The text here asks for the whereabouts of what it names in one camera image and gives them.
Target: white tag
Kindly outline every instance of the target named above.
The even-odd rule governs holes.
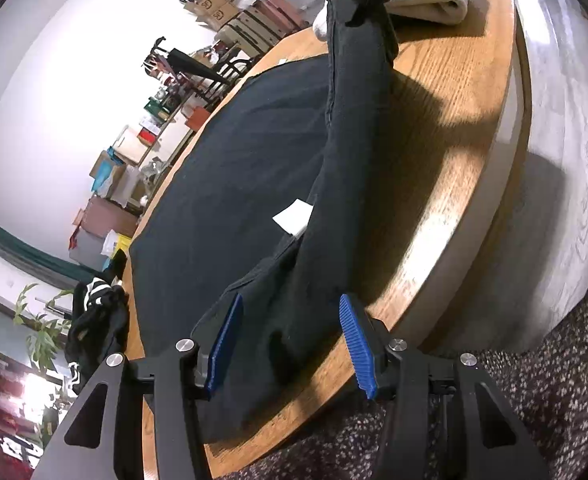
[[[307,228],[313,208],[314,206],[297,198],[291,206],[274,216],[274,222],[289,234],[299,238]]]

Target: wooden tabletop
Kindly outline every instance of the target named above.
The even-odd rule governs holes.
[[[461,25],[412,21],[397,30],[395,105],[386,134],[377,140],[356,290],[372,316],[389,329],[398,324],[439,260],[485,167],[507,91],[514,12],[513,0],[470,0]],[[311,29],[303,30],[282,40],[248,76],[281,59],[326,52],[327,45]],[[201,133],[202,129],[156,194],[137,234]],[[126,354],[135,359],[143,357],[144,350],[129,263],[123,286],[130,293],[131,314]],[[328,341],[307,373],[266,408],[244,438],[207,446],[212,475],[238,470],[269,452],[328,402],[352,374],[343,337]],[[143,441],[146,478],[157,478],[154,422],[146,406]]]

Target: wooden table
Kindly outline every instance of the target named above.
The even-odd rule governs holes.
[[[369,304],[373,316],[390,329],[400,330],[414,344],[421,343],[439,321],[467,271],[470,267],[473,270],[475,258],[491,252],[487,240],[495,237],[498,220],[509,210],[509,189],[518,176],[514,161],[518,161],[523,142],[526,147],[528,131],[522,92],[528,71],[523,59],[513,63],[518,59],[516,23],[513,0],[470,0],[468,16],[461,25],[409,22],[397,31],[396,105],[373,166],[366,243],[359,257],[361,281],[356,292]],[[281,59],[292,61],[326,52],[327,45],[310,29],[304,30],[281,41],[249,75],[261,73]],[[521,68],[525,70],[518,76],[523,81],[516,85],[520,85],[519,94],[511,87],[516,79],[514,70],[520,74]],[[508,114],[506,104],[513,95],[515,112]],[[138,233],[201,132],[165,180]],[[493,171],[499,178],[494,175],[483,184],[482,176],[492,173],[489,162],[495,159],[500,159],[500,164],[494,164],[500,171]],[[478,192],[483,186],[485,192]],[[481,200],[474,206],[475,195]],[[457,238],[458,232],[465,237]],[[462,246],[462,251],[449,251],[452,245]],[[443,273],[454,275],[454,279],[445,276],[446,286],[433,278]],[[131,295],[132,314],[126,354],[130,359],[139,358],[144,351],[130,266],[124,288]],[[422,296],[430,301],[421,301]],[[405,320],[410,320],[410,331],[403,329]],[[279,402],[266,408],[247,436],[207,446],[213,476],[242,468],[266,454],[328,402],[352,374],[344,339],[328,341],[327,349],[319,352],[307,373]],[[147,407],[143,440],[146,476],[156,478],[154,423]]]

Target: silver screw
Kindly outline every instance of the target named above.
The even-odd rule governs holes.
[[[392,339],[389,341],[389,348],[396,352],[407,350],[407,341],[405,339]]]
[[[107,366],[115,367],[123,362],[123,354],[112,354],[107,357]]]
[[[465,366],[475,366],[478,362],[476,356],[474,354],[470,354],[469,352],[465,352],[460,356],[460,362]]]
[[[181,339],[176,343],[176,349],[179,352],[189,352],[192,348],[194,348],[194,341],[191,339]]]

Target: cardboard box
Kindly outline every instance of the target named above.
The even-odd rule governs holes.
[[[231,0],[196,0],[194,3],[187,2],[185,9],[193,12],[198,16],[211,16],[216,9],[219,9]]]
[[[216,9],[210,16],[199,16],[196,21],[207,23],[215,31],[219,31],[229,20],[238,15],[240,10],[232,4],[225,4]]]

